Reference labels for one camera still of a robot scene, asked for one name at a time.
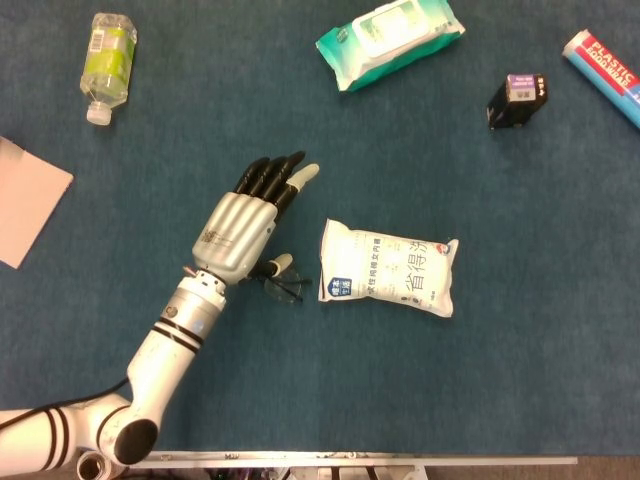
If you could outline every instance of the purple label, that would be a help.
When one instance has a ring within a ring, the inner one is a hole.
[[[511,88],[535,88],[533,75],[509,75],[507,77]]]

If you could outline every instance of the white robotic arm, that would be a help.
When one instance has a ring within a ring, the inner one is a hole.
[[[226,286],[257,268],[280,215],[318,173],[311,164],[289,178],[303,158],[298,152],[254,162],[219,202],[193,247],[200,270],[186,270],[129,364],[131,403],[111,393],[70,406],[0,412],[0,477],[58,468],[78,447],[118,465],[133,465],[151,452],[167,403],[224,309]],[[279,265],[260,269],[273,275]],[[28,417],[18,421],[20,415]]]

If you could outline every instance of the white snack bag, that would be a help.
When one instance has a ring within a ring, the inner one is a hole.
[[[393,237],[350,230],[327,219],[318,300],[373,297],[450,317],[451,264],[457,249],[458,240],[443,244]]]

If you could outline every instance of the teal wet wipes package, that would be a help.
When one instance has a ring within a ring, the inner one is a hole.
[[[437,52],[464,31],[447,0],[398,0],[332,29],[316,47],[335,71],[338,90],[354,91]]]

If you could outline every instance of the small black package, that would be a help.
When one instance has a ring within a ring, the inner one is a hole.
[[[507,75],[487,105],[489,127],[521,127],[547,101],[547,82],[541,74]]]

